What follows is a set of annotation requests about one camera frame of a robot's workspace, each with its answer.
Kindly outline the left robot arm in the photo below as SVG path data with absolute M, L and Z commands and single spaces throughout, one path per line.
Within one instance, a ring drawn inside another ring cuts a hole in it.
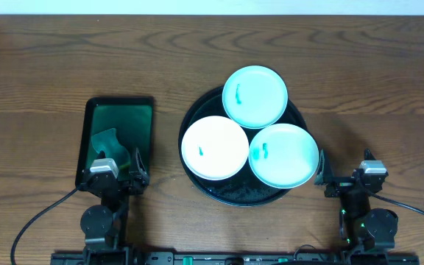
M 120 250 L 126 230 L 129 198 L 144 193 L 150 177 L 139 149 L 131 153 L 127 178 L 119 177 L 119 168 L 112 158 L 100 152 L 98 158 L 83 171 L 81 191 L 101 199 L 81 217 L 80 227 L 85 234 L 85 248 L 90 253 Z

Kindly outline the white plate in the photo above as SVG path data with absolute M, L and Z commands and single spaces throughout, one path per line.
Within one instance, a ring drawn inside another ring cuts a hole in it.
M 247 162 L 249 141 L 240 125 L 223 116 L 195 121 L 185 132 L 180 154 L 189 170 L 205 180 L 225 180 Z

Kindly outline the green yellow scrub sponge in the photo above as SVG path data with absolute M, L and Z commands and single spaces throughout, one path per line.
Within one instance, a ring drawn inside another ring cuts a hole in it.
M 91 145 L 97 153 L 104 152 L 106 158 L 114 159 L 119 169 L 130 166 L 130 153 L 117 139 L 116 128 L 110 128 L 92 135 Z

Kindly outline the mint green plate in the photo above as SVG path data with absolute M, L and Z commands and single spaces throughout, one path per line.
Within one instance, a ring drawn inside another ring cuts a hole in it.
M 246 66 L 228 77 L 222 104 L 228 117 L 247 129 L 274 124 L 286 109 L 289 94 L 278 73 L 264 66 Z
M 250 143 L 249 164 L 254 175 L 273 188 L 290 189 L 312 178 L 319 165 L 314 138 L 293 124 L 273 124 Z

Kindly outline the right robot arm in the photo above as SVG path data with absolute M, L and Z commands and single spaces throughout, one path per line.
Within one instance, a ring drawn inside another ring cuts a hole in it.
M 382 161 L 366 149 L 364 160 L 349 177 L 333 174 L 324 151 L 319 154 L 316 186 L 324 186 L 326 197 L 338 198 L 341 203 L 340 219 L 349 245 L 359 252 L 377 252 L 395 246 L 398 216 L 383 208 L 372 208 L 370 197 L 382 190 L 388 171 Z

